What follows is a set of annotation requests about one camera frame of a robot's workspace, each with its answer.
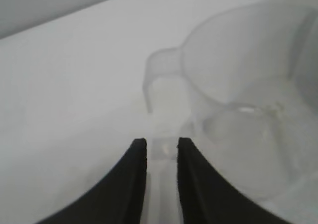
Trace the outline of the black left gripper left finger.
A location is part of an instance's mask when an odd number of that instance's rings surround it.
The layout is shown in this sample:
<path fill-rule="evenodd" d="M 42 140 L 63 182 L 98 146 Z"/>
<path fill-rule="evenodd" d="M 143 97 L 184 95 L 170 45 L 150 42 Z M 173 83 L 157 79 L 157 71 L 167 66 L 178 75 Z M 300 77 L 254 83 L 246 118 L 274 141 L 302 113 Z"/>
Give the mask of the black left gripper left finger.
<path fill-rule="evenodd" d="M 42 224 L 138 224 L 146 189 L 147 142 L 134 139 L 116 165 L 89 191 Z"/>

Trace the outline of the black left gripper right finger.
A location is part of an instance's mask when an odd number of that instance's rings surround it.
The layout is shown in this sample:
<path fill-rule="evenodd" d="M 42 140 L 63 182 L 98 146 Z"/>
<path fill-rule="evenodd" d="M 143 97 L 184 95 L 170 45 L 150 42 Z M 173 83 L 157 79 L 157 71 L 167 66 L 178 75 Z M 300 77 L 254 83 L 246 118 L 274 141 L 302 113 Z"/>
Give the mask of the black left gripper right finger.
<path fill-rule="evenodd" d="M 177 184 L 186 224 L 279 224 L 280 218 L 230 185 L 190 138 L 180 137 Z"/>

